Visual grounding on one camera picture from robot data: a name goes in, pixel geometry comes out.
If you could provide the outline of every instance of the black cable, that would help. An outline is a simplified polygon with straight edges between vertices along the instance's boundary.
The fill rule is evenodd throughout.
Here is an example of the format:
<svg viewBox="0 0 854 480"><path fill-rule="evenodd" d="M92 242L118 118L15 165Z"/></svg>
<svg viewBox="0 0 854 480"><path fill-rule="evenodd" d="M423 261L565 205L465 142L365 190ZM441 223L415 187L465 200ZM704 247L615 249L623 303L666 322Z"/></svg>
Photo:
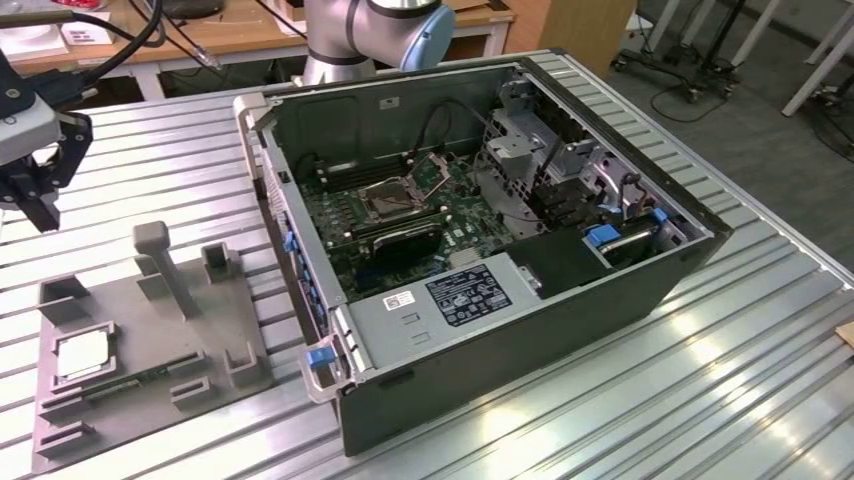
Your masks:
<svg viewBox="0 0 854 480"><path fill-rule="evenodd" d="M199 74L202 73L202 70L203 68L199 67L192 71L192 73L179 73L179 72L170 72L170 73L176 77L194 78L199 76Z"/></svg>
<svg viewBox="0 0 854 480"><path fill-rule="evenodd" d="M178 82L178 83L180 83L182 85L184 85L184 87L190 88L195 93L211 93L211 91L210 91L210 90L206 90L206 89L204 89L204 88L202 88L200 86L194 85L192 83L190 83L187 80L183 80L180 75L175 75L175 72L164 72L164 73L170 76L170 78L171 78L175 82Z"/></svg>
<svg viewBox="0 0 854 480"><path fill-rule="evenodd" d="M692 81L688 79L688 77L685 77L684 75L681 75L677 72L673 72L673 71L659 67L654 63L649 63L649 62L643 61L641 58L635 58L635 59L633 59L633 61L635 63L638 63L642 67L645 67L645 68L647 68L647 69L650 69L650 70L653 70L655 72L659 72L659 73L663 73L666 75L670 75L671 77L677 78L682 82L684 85L688 86L688 85L692 84Z"/></svg>
<svg viewBox="0 0 854 480"><path fill-rule="evenodd" d="M546 161L537 169L537 174L534 175L534 185L531 189L537 188L537 186L543 183L546 179L546 173L549 172L549 167L551 166L551 162L555 161L555 157L558 156L558 151L561 150L561 139L555 139L555 143L551 146L551 150L549 151L549 156L546 157Z"/></svg>
<svg viewBox="0 0 854 480"><path fill-rule="evenodd" d="M303 167L303 163L310 157L314 157L315 162L321 161L321 155L318 155L318 152L315 151L306 152L299 156L299 158L297 159L297 163L294 164L294 169L291 170L291 173L294 174L294 179L298 181L306 178L306 176L302 174L302 167Z"/></svg>
<svg viewBox="0 0 854 480"><path fill-rule="evenodd" d="M78 22L88 23L90 25L95 25L96 27L102 27L106 30L110 30L112 33L119 35L126 40L131 41L135 38L135 35L128 33L126 30L122 30L116 25L110 23L106 20L102 20L92 15L87 15L86 13L72 12L71 16ZM163 22L158 24L158 39L152 42L143 43L143 47L158 48L163 46L166 43L166 27L163 26Z"/></svg>
<svg viewBox="0 0 854 480"><path fill-rule="evenodd" d="M202 50L202 45L199 45L196 41L192 38L190 38L190 35L187 35L187 32L184 32L184 30L178 25L178 23L175 23L175 20L172 19L172 17L170 17L168 15L163 15L163 16L166 17L166 21L170 22L170 25L172 25L172 28L175 28L175 30L178 31L179 35L184 37L184 40L187 40L187 43L192 46L192 48Z"/></svg>
<svg viewBox="0 0 854 480"><path fill-rule="evenodd" d="M163 15L163 0L154 0L154 12L151 15L151 20L146 24L143 31L139 33L136 38L128 42L124 48L116 53L104 63L102 63L92 70L87 70L83 73L83 80L88 85L94 85L98 80L107 75L114 68L124 63L124 61L131 58L131 55L136 53L140 49L151 34L155 33L158 29L158 25L160 24L160 16Z"/></svg>
<svg viewBox="0 0 854 480"><path fill-rule="evenodd" d="M499 132L495 130L495 127L493 126L493 124L486 120L486 118L483 118L483 115L481 115L481 113L471 107L471 105L469 105L467 103L457 100L455 98L450 98L449 97L449 98L445 98L445 99L439 100L427 109L427 115L425 116L425 121L422 123L422 128L421 128L421 130L418 132L418 138L415 140L415 145L413 145L413 149L410 150L410 153L409 153L409 158L415 158L415 155L418 155L418 152L422 150L422 148L425 146L425 137L427 136L427 128L430 127L430 122L433 121L433 117L437 115L437 112L439 111L439 109L443 106L447 106L449 104L454 104L454 105L461 106L471 114L471 116L478 119L478 121L493 132L493 134L495 136L501 135ZM450 112L450 109L449 109L449 119L451 119L451 118L453 118L453 115L451 115L451 112Z"/></svg>
<svg viewBox="0 0 854 480"><path fill-rule="evenodd" d="M270 13L274 17L277 17L277 20L279 20L285 24L285 26L289 27L289 30L291 30L297 35L303 37L303 40L309 41L309 37L306 36L306 34L301 32L297 29L297 27L291 25L291 23L285 18L282 18L282 15L279 15L277 11L267 6L263 0L255 0L255 3L258 3L262 6L262 8L267 10L267 13Z"/></svg>
<svg viewBox="0 0 854 480"><path fill-rule="evenodd" d="M812 103L810 104L810 109L809 111L816 111L818 113L818 115L816 114L808 114L808 119L810 122L810 126L813 127L813 134L816 135L817 140L825 145L825 147L828 147L828 149L836 153L840 158L842 158L846 162L854 164L854 153L846 153L845 151L842 151L836 145L833 145L833 143L825 138L825 135L821 132L820 129L820 122L818 119L824 118L825 120L829 121L829 123L833 124L834 129L837 131L840 131L840 133L842 133L842 135L845 136L846 140L849 141L849 147L854 146L854 142L852 141L852 139L849 138L848 132L845 132L840 127L840 125L836 123L833 117L828 114L828 112L825 111L825 108L822 107L822 105L817 104L817 103Z"/></svg>
<svg viewBox="0 0 854 480"><path fill-rule="evenodd" d="M685 31L689 29L689 25L694 21L694 15L697 15L697 9L702 5L704 0L697 0L697 3L692 7L692 11L689 12L689 16L685 19L685 23L682 24L682 28L679 28L679 33L677 34L677 38L682 41L682 35L685 35Z"/></svg>
<svg viewBox="0 0 854 480"><path fill-rule="evenodd" d="M142 10L142 9L139 8L139 6L136 5L136 1L135 1L135 0L128 0L128 3L131 4L131 7L134 8L134 11L136 12L136 14L143 18L143 20L148 21L148 16L146 15L146 12L143 12L143 10ZM214 67L211 67L207 63L204 63L202 60L199 60L199 57L198 57L198 56L196 56L196 55L195 55L195 54L194 54L194 53L192 53L187 48L184 48L184 46L183 46L180 43L178 43L178 42L175 41L175 39L174 39L172 37L170 37L170 35L168 35L168 34L166 35L166 40L167 40L167 42L170 42L170 44L171 44L175 48L178 48L178 49L184 53L184 55L187 55L187 57L188 57L194 62L196 62L196 64L199 65L199 67L200 67L200 68L203 68L204 70L207 70L208 72L211 72L211 74L212 74L215 77L218 77L220 80L223 80L223 82L227 80L227 77L226 77L226 76L224 76L224 75L223 75L223 74L222 74L222 73L220 73L220 72L219 72ZM198 91L200 91L200 92L207 92L204 89L202 89L202 88L199 88L199 87L195 87L195 86L194 86L194 88L195 88Z"/></svg>
<svg viewBox="0 0 854 480"><path fill-rule="evenodd" d="M655 104L655 101L658 100L658 98L665 95L666 93L673 92L674 90L682 88L682 85L674 85L673 87L666 88L665 90L662 90L661 92L658 92L655 95L653 95L653 98L650 98L650 107L653 108L653 110L655 111L655 113L658 113L662 117L665 117L667 120L673 120L674 122L679 122L679 123L697 123L700 122L704 118L706 118L709 115L712 115L713 112L716 112L721 107L724 107L724 105L726 105L726 103L730 101L729 98L724 99L721 101L721 103L718 103L718 105L716 105L714 107L712 107L706 112L704 112L701 115L698 115L694 118L677 118L669 114L666 114L661 108L658 108L658 105Z"/></svg>
<svg viewBox="0 0 854 480"><path fill-rule="evenodd" d="M822 116L828 119L828 121L830 122L830 124L833 125L833 127L837 129L837 131L842 134L842 136L845 137L845 139L849 141L849 143L852 145L854 145L854 134L850 134L848 132L848 130L845 128L842 128L842 125L840 125L837 123L837 120L833 118L833 116L825 111L824 108L820 108L818 111L821 112Z"/></svg>
<svg viewBox="0 0 854 480"><path fill-rule="evenodd" d="M845 98L852 88L854 88L854 73L849 78L845 79L842 85L840 85L840 89L837 90L837 95L840 95L840 98Z"/></svg>
<svg viewBox="0 0 854 480"><path fill-rule="evenodd" d="M821 131L818 130L818 125L816 122L810 122L810 125L813 127L813 133L816 134L816 138L818 139L820 142L822 142L822 144L825 145L825 147L828 147L828 149L836 153L840 158L842 160L845 160L846 162L854 164L854 158L852 158L850 155L848 155L845 152L842 152L841 150L837 149L837 147L834 145L830 144L830 142L825 139L825 137L822 136Z"/></svg>
<svg viewBox="0 0 854 480"><path fill-rule="evenodd" d="M641 15L638 12L642 10L641 0L637 2L635 7L635 16L638 17L638 29L641 30L641 36L643 37L643 48L641 48L641 54L649 57L653 56L653 49L650 48L650 38L646 36L646 30L643 29L643 21L641 20Z"/></svg>

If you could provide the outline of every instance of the wire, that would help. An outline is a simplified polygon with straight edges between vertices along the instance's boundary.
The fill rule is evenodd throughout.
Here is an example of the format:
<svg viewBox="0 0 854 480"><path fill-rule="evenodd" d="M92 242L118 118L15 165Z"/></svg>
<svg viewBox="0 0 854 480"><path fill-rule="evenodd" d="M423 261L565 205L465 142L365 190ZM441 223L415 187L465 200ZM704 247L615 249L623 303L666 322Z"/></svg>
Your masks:
<svg viewBox="0 0 854 480"><path fill-rule="evenodd" d="M650 48L650 37L646 35L646 30L643 29L643 21L641 20L641 15L638 15L638 11L642 10L641 0L637 2L635 6L635 17L638 18L638 30L641 30L641 36L643 37L643 48L641 49L641 54L649 57L653 56L653 49Z"/></svg>
<svg viewBox="0 0 854 480"><path fill-rule="evenodd" d="M306 162L309 157L314 157L315 163L321 161L321 155L318 155L318 152L311 151L311 152L303 153L299 156L299 158L297 159L297 163L294 164L294 179L295 180L301 180L301 179L306 178L305 175L301 172L302 172L303 163Z"/></svg>
<svg viewBox="0 0 854 480"><path fill-rule="evenodd" d="M537 188L537 186L543 183L546 179L546 173L549 172L549 167L551 166L551 162L554 162L555 157L558 156L558 151L561 150L561 139L555 139L555 143L551 146L551 150L549 151L549 156L546 157L546 161L539 166L537 170L537 174L534 175L534 186L531 189Z"/></svg>
<svg viewBox="0 0 854 480"><path fill-rule="evenodd" d="M471 107L471 105L457 100L455 98L451 98L451 97L445 98L439 100L437 103L434 103L427 109L427 115L425 116L425 121L422 122L422 128L418 131L418 138L415 139L415 145L413 145L413 149L410 150L410 153L409 153L410 159L415 158L415 155L418 155L418 152L422 150L425 146L425 138L427 137L427 128L430 127L430 122L433 121L433 117L437 115L437 112L439 111L439 109L442 109L443 107L447 109L449 104L458 105L463 109L466 109L466 111L471 114L473 117L478 119L478 121L491 131L491 133L495 136L501 136L493 124L486 120L486 118L483 118L483 115L481 115L481 113ZM451 122L453 121L451 110L447 109L447 112L449 112L449 122ZM450 126L446 127L446 133L445 133L446 136L449 131L450 131Z"/></svg>
<svg viewBox="0 0 854 480"><path fill-rule="evenodd" d="M849 90L852 90L853 87L854 87L854 73L849 78L845 79L845 81L842 82L842 85L840 85L840 90L837 90L837 95L840 95L841 98L845 98L845 96L849 93Z"/></svg>
<svg viewBox="0 0 854 480"><path fill-rule="evenodd" d="M131 58L131 55L136 53L136 51L140 49L140 47L148 40L148 37L151 37L151 34L158 29L158 25L160 25L160 16L163 15L163 0L154 0L154 2L155 2L155 5L154 5L154 12L151 15L151 20L148 20L148 23L146 24L146 27L143 28L143 31L139 33L136 38L134 38L134 40L128 42L128 44L119 51L119 53L116 53L112 57L110 57L110 59L107 59L104 63L102 63L92 70L87 70L83 73L83 80L90 85L95 84L95 82L98 82L98 80L104 75L107 75L114 68L122 65L124 61L128 58Z"/></svg>
<svg viewBox="0 0 854 480"><path fill-rule="evenodd" d="M718 103L718 105L716 105L714 107L712 107L709 110L706 110L706 112L704 112L701 115L698 115L694 118L677 118L673 115L669 115L667 113L665 113L661 108L658 107L658 105L655 104L655 101L659 99L659 97L662 95L665 95L666 93L670 93L673 91L675 91L677 89L679 89L682 87L682 85L674 85L673 87L666 88L665 90L662 90L661 92L658 92L655 95L653 95L653 98L650 98L650 107L653 108L653 110L655 111L655 113L658 113L662 117L665 117L667 120L673 120L674 122L679 122L679 123L697 123L700 122L702 119L705 119L709 115L712 115L721 107L724 107L724 105L728 104L728 102L730 101L729 98L725 98L721 103Z"/></svg>
<svg viewBox="0 0 854 480"><path fill-rule="evenodd" d="M148 16L146 15L146 12L143 12L143 10L142 10L142 9L139 8L139 6L136 5L136 1L135 1L135 0L130 0L130 1L128 1L128 3L131 4L131 7L132 7L132 8L134 8L134 10L136 11L136 14L143 18L143 20L148 21ZM220 80L223 80L223 82L226 82L226 81L227 81L227 77L226 77L226 76L224 76L224 75L223 75L223 74L222 74L222 73L220 73L215 68L212 68L207 63L204 63L202 60L199 60L199 57L198 57L198 56L196 56L196 55L195 55L190 50L187 50L187 48L184 48L184 46L183 46L180 43L178 43L178 42L175 41L175 39L174 39L172 37L170 37L170 35L168 35L168 34L166 34L166 40L167 40L167 42L170 42L170 44L171 44L175 48L178 48L178 49L184 53L184 55L187 55L187 57L188 57L194 62L196 62L196 64L199 65L199 67L200 67L200 68L203 68L204 70L207 70L208 72L211 72L211 74L212 74L214 76L216 76ZM184 85L188 85L188 86L191 85L190 83L187 83L187 82L182 82L180 80L178 80L178 82L179 82L179 83L183 83ZM199 92L206 92L206 90L204 90L204 89L202 89L202 88L199 88L199 87L196 87L196 86L192 86L192 88L194 88L194 89L196 89L196 91L199 91Z"/></svg>
<svg viewBox="0 0 854 480"><path fill-rule="evenodd" d="M833 120L833 117L830 115L828 115L828 112L825 112L825 109L821 107L821 105L813 104L813 110L816 110L825 119L830 120L830 122L834 124L834 127L837 128L837 130L840 130L840 127L836 124L836 122ZM833 153L836 153L840 156L840 158L842 158L846 162L854 164L854 156L850 155L850 154L846 154L842 150L840 150L837 148L837 146L834 146L830 143L830 141L825 138L825 136L822 135L822 132L821 132L821 130L818 128L818 122L814 121L814 120L810 121L810 126L813 127L813 134L816 135L816 138L825 145L825 147L828 147L828 149ZM849 142L852 142L852 139L848 138L846 132L841 132L841 133L846 136L846 139L849 140Z"/></svg>
<svg viewBox="0 0 854 480"><path fill-rule="evenodd" d="M697 3L692 7L692 11L689 12L689 16L685 19L685 23L682 24L682 27L679 28L679 33L677 34L677 38L679 40L682 40L682 35L685 35L685 31L689 29L689 25L694 21L694 15L697 15L697 9L700 8L702 3L704 3L704 0L697 0Z"/></svg>
<svg viewBox="0 0 854 480"><path fill-rule="evenodd" d="M86 13L72 12L71 16L78 22L88 23L90 25L95 25L98 27L102 27L106 30L110 30L112 33L115 33L128 41L134 40L135 38L135 35L128 33L126 30L122 30L122 28L119 28L116 25L114 25L108 21L102 20L100 18L94 17L92 15L87 15ZM166 43L166 28L163 27L163 22L160 22L158 26L158 40L143 43L143 46L148 48L158 48L163 46L164 43Z"/></svg>
<svg viewBox="0 0 854 480"><path fill-rule="evenodd" d="M192 73L179 73L179 72L170 72L170 73L176 77L194 78L199 76L199 73L202 73L202 70L203 68L199 67L192 71Z"/></svg>
<svg viewBox="0 0 854 480"><path fill-rule="evenodd" d="M187 40L187 43L195 48L202 50L202 45L199 45L196 43L196 41L190 38L190 35L187 35L187 32L184 32L184 30L182 29L182 27L178 25L178 23L175 23L175 20L172 19L172 17L170 17L168 15L163 15L166 17L166 21L170 22L170 25L172 25L172 28L175 28L175 30L178 31L179 35L182 37L184 37L184 40Z"/></svg>
<svg viewBox="0 0 854 480"><path fill-rule="evenodd" d="M291 23L285 18L282 18L282 15L279 15L279 13L277 13L277 11L267 6L263 0L255 0L255 3L258 3L262 6L262 8L267 10L267 13L270 13L274 17L277 17L277 20L279 20L285 24L285 26L289 27L289 30L291 30L297 35L303 37L303 40L309 41L309 37L306 36L306 34L301 32L297 29L297 27L291 25Z"/></svg>
<svg viewBox="0 0 854 480"><path fill-rule="evenodd" d="M824 108L820 108L818 111L822 113L822 116L828 119L828 121L837 129L837 131L842 134L849 143L854 145L854 136L848 132L848 130L845 130L845 128L842 128L842 125L837 123L836 118L833 118L833 116L825 111Z"/></svg>

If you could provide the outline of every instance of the circuit board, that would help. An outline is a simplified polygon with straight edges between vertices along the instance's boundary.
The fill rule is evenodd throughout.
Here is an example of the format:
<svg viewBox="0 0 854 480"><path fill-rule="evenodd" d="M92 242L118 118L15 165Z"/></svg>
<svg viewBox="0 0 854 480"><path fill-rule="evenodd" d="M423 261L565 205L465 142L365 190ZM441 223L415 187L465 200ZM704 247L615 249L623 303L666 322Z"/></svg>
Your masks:
<svg viewBox="0 0 854 480"><path fill-rule="evenodd" d="M463 160L449 161L447 181L418 205L423 211L421 218L409 222L405 218L386 229L389 232L414 225L442 226L435 253L425 255L406 268L366 266L366 242L357 240L354 232L377 228L378 223L382 225L378 211L366 201L366 187L329 193L317 182L301 186L309 213L351 302L451 270L455 268L451 261L455 253L466 252L475 255L475 259L486 258L514 241L499 215L479 193L470 169ZM407 180L409 185L427 196L443 178L439 167L427 161L413 169ZM393 198L389 202L381 205L381 214L395 214L398 201Z"/></svg>

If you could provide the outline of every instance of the aluminum table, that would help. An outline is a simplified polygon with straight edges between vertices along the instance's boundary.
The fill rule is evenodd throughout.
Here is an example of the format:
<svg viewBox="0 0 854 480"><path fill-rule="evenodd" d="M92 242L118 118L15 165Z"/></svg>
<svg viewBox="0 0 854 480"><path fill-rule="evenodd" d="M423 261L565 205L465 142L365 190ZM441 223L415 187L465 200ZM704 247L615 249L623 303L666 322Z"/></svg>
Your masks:
<svg viewBox="0 0 854 480"><path fill-rule="evenodd" d="M55 478L849 478L852 274L569 57L530 54L736 227L653 314L454 413L347 458L306 396L301 332L248 181L239 92L92 110L96 142L59 200L63 231L0 222L0 479L27 478L36 282L135 273L130 226L172 255L227 241L247 267L278 385L60 470Z"/></svg>

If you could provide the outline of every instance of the white stand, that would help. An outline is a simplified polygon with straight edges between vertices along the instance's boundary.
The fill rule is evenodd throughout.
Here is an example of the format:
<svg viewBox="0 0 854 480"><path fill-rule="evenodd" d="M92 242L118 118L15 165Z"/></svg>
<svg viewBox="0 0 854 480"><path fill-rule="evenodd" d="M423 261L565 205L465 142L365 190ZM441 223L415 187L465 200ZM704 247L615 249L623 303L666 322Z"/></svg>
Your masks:
<svg viewBox="0 0 854 480"><path fill-rule="evenodd" d="M786 105L786 108L784 108L784 115L786 115L788 117L792 117L796 114L796 112L801 108L801 105L804 105L804 102L806 102L808 98L810 98L810 95L813 95L813 92L816 92L816 89L825 80L825 77L828 77L828 74L837 66L837 63L840 63L842 56L854 45L854 22L852 22L852 19L854 18L854 0L848 1L852 2L852 6L849 7L845 15L830 30L830 33L828 33L822 44L818 46L818 49L813 53L813 56L808 59L808 63L814 63L818 61L821 56L825 54L825 51L828 50L828 46L833 44L837 37L846 30L846 28L848 32L842 36L842 39L840 40L840 43L837 43L834 49L830 51L828 58L813 72L813 75L801 87L801 90L798 90L796 96L792 97L789 105Z"/></svg>
<svg viewBox="0 0 854 480"><path fill-rule="evenodd" d="M658 44L665 37L665 32L667 31L667 27L670 26L670 22L673 21L673 16L677 13L679 3L682 3L682 0L669 0L667 5L665 5L662 17L655 23L655 28L653 29L653 35L650 37L650 50L653 51L655 51L655 49L658 48Z"/></svg>
<svg viewBox="0 0 854 480"><path fill-rule="evenodd" d="M706 18L709 18L709 14L712 13L712 8L716 6L716 3L718 3L718 0L704 0L704 4L700 7L700 11L694 17L692 26L689 27L689 31L685 32L685 37L679 41L682 45L689 46L694 43L694 39L697 38L697 34L700 33L704 23L706 23Z"/></svg>
<svg viewBox="0 0 854 480"><path fill-rule="evenodd" d="M777 13L777 8L780 7L782 0L772 0L769 2L768 7L765 7L765 11L762 12L762 16L757 21L757 24L750 30L750 34L745 39L745 43L742 44L736 56L733 57L733 66L736 68L741 67L753 52L754 47L757 46L757 42L765 33L765 29L769 27L769 23L772 23L772 19L774 18L774 13Z"/></svg>

